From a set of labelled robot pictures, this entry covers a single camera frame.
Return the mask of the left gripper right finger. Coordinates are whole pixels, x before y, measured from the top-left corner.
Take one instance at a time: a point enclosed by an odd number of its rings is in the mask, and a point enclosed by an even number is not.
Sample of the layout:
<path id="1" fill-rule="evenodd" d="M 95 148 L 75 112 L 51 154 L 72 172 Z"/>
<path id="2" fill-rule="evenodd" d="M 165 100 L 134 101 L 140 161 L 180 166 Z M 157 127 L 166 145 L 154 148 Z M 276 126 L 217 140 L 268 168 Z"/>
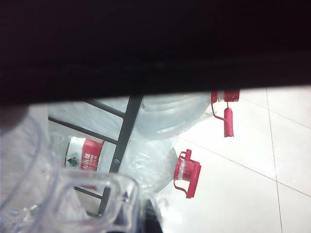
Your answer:
<path id="1" fill-rule="evenodd" d="M 142 207 L 142 232 L 163 233 L 156 210 L 150 199 L 145 200 Z"/>

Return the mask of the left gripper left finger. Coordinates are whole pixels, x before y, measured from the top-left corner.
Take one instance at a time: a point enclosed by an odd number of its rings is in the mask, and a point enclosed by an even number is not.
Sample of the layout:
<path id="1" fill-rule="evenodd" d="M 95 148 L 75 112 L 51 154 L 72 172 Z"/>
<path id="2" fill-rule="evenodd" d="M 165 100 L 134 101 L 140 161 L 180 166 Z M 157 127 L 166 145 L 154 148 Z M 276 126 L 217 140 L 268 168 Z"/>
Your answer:
<path id="1" fill-rule="evenodd" d="M 119 233 L 135 233 L 137 230 L 136 217 L 132 212 L 120 210 L 113 223 Z"/>

